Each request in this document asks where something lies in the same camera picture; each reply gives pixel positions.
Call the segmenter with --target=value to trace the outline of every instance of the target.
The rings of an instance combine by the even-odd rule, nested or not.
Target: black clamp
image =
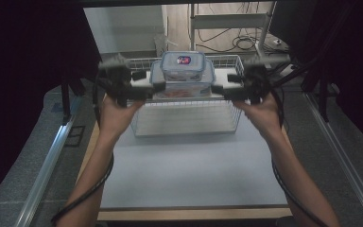
[[[128,100],[147,100],[165,89],[165,82],[147,87],[132,86],[131,80],[146,79],[147,71],[131,72],[129,61],[120,55],[100,63],[98,69],[98,78],[106,78],[99,85],[122,107],[127,107]]]
[[[213,84],[212,92],[223,95],[225,100],[247,100],[251,104],[261,102],[261,97],[265,97],[271,90],[271,85],[267,79],[267,68],[263,64],[246,66],[244,75],[228,74],[228,81],[240,83],[240,87],[223,88],[221,85]]]

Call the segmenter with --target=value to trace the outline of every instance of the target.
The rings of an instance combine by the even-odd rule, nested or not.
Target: left hand
[[[105,96],[101,108],[100,136],[119,137],[128,128],[134,114],[144,103],[144,101],[135,101],[128,108],[123,108],[117,104],[116,100]]]

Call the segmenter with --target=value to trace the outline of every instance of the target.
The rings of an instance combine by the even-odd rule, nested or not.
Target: wire
[[[272,160],[272,168],[273,168],[273,173],[276,177],[277,182],[279,183],[279,185],[282,187],[282,189],[284,190],[284,192],[287,194],[287,196],[291,199],[291,201],[294,202],[294,204],[296,204],[303,212],[305,212],[305,214],[311,218],[315,223],[317,223],[319,226],[321,227],[328,227],[322,220],[320,220],[314,213],[312,213],[311,211],[309,211],[308,209],[305,208],[305,206],[299,201],[297,200],[297,198],[294,197],[294,195],[290,192],[290,190],[288,190],[288,188],[285,185],[285,182],[283,181],[282,177],[279,174],[279,170],[276,168],[275,163]]]
[[[214,38],[216,38],[216,37],[220,36],[221,34],[223,34],[223,33],[227,32],[227,31],[229,31],[229,30],[231,30],[231,28],[228,28],[228,29],[226,29],[226,30],[222,31],[222,32],[220,32],[219,34],[217,34],[216,36],[211,37],[211,38],[209,38],[209,39],[207,39],[207,40],[202,40],[202,38],[201,38],[201,34],[200,34],[200,32],[199,32],[199,39],[200,39],[202,42],[204,42],[204,43],[205,43],[205,42],[208,42],[208,41],[212,41]]]
[[[71,202],[70,204],[68,204],[67,206],[65,206],[64,208],[62,208],[51,219],[52,225],[56,226],[56,223],[57,223],[57,221],[59,219],[61,219],[64,215],[66,215],[67,213],[69,213],[69,211],[73,210],[75,207],[77,207],[82,202],[86,201],[89,197],[91,197],[96,192],[96,190],[98,190],[99,187],[102,186],[102,184],[104,184],[106,182],[106,180],[108,179],[109,175],[111,175],[112,169],[113,169],[113,155],[111,157],[111,161],[110,161],[110,163],[108,165],[107,171],[105,172],[105,175],[101,178],[101,180],[99,180],[93,187],[91,187],[87,192],[85,192],[78,199],[76,199],[75,201]]]
[[[285,108],[285,89],[283,89],[282,86],[280,87],[280,89],[281,89],[281,92],[282,92],[282,106],[283,106],[283,108]],[[285,130],[285,133],[288,134],[288,132],[290,131],[290,124],[288,124],[288,121],[287,121],[286,118],[284,119],[284,122],[285,122],[285,124],[287,126],[287,129]]]
[[[243,9],[243,10],[244,10],[244,5],[245,5],[245,3],[242,3],[242,4],[241,4],[241,6],[237,9],[237,12],[238,12],[240,9]]]
[[[249,43],[251,43],[251,46],[250,47],[241,47],[240,43],[242,43],[242,42],[249,42]],[[252,42],[251,39],[247,39],[245,37],[237,36],[236,38],[233,39],[233,46],[238,47],[241,50],[251,50],[251,49],[254,48],[254,43]]]
[[[231,50],[234,50],[235,49],[235,46],[233,48],[230,48],[230,49],[227,49],[227,50],[216,50],[216,49],[213,49],[209,46],[206,46],[206,45],[202,45],[202,44],[196,44],[196,46],[201,46],[201,47],[204,47],[204,48],[207,48],[207,49],[210,49],[212,51],[215,51],[215,52],[218,52],[218,53],[224,53],[224,52],[229,52]]]
[[[93,107],[94,107],[95,117],[96,117],[96,121],[98,123],[98,127],[100,127],[100,112],[99,112],[99,106],[97,104],[97,101],[98,101],[97,87],[98,87],[98,84],[100,86],[102,86],[102,87],[106,87],[105,83],[102,83],[99,80],[99,78],[102,77],[102,76],[103,76],[103,71],[99,71],[96,74],[95,83],[94,83],[94,86],[93,86]],[[67,213],[69,213],[71,210],[73,210],[75,207],[77,207],[82,202],[86,201],[89,197],[91,197],[96,192],[96,190],[98,190],[99,187],[102,186],[106,182],[108,177],[111,175],[112,169],[113,169],[113,155],[111,157],[108,168],[107,168],[105,174],[102,176],[102,178],[95,185],[93,185],[89,190],[87,190],[84,194],[82,194],[80,197],[78,197],[78,199],[76,199],[75,201],[72,201],[70,204],[63,207],[51,219],[52,225],[56,226],[56,223],[58,222],[59,219],[61,219],[63,216],[65,216]]]
[[[278,114],[279,114],[279,124],[280,127],[283,126],[283,122],[285,121],[285,111],[283,106],[284,96],[281,100],[276,93],[274,89],[271,89],[270,92],[273,94],[273,97],[275,98],[276,104],[278,106]],[[280,176],[279,170],[277,169],[275,163],[272,160],[272,168],[273,173],[275,175],[276,180],[278,181],[279,185],[282,187],[282,189],[285,191],[285,194],[293,201],[309,218],[311,218],[315,223],[317,223],[321,227],[328,227],[322,220],[320,220],[314,213],[312,213],[310,210],[308,210],[287,188],[285,185],[285,182],[283,181],[282,177]]]
[[[213,10],[213,9],[212,9],[212,7],[211,7],[211,3],[209,3],[209,4],[208,4],[208,7],[209,7],[209,9],[211,10],[211,12],[212,12],[213,14],[215,14],[214,10]]]

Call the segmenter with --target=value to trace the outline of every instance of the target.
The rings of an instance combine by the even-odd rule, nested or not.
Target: metal rail
[[[363,181],[361,177],[359,176],[358,172],[355,170],[355,167],[350,161],[350,158],[346,154],[346,151],[344,150],[343,146],[338,141],[330,124],[323,121],[322,116],[318,112],[317,101],[314,99],[313,96],[309,94],[304,94],[304,97],[308,101],[308,105],[310,106],[312,113],[317,119],[317,122],[319,123],[322,132],[325,134],[326,139],[328,140],[330,146],[332,147],[333,152],[337,157],[337,160],[341,165],[341,168],[346,174],[347,179],[352,185],[354,192],[358,196],[363,206]]]
[[[54,170],[56,162],[61,155],[61,149],[63,148],[67,135],[69,134],[69,131],[73,126],[73,122],[75,121],[75,117],[81,100],[81,96],[77,96],[75,100],[73,100],[71,107],[72,116],[66,125],[60,126],[57,136],[52,143],[51,149],[46,155],[45,161],[43,161],[43,166],[41,167],[40,173],[38,174],[37,179],[28,194],[22,211],[20,212],[20,215],[17,218],[14,226],[25,227],[30,225],[34,214],[38,208],[38,204],[41,201],[41,197],[43,196],[43,192],[46,189],[46,185],[51,178],[52,171]]]

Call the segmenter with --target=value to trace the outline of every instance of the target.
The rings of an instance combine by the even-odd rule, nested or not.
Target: wrist
[[[269,132],[267,135],[263,135],[264,139],[267,141],[270,152],[272,156],[276,157],[289,157],[291,155],[295,156],[293,148],[287,142],[287,138],[282,133],[282,130],[275,130]]]
[[[264,130],[260,131],[260,134],[266,141],[283,137],[282,130],[279,127],[266,127]]]
[[[101,131],[99,133],[96,143],[102,147],[113,148],[117,140],[119,140],[121,133]]]

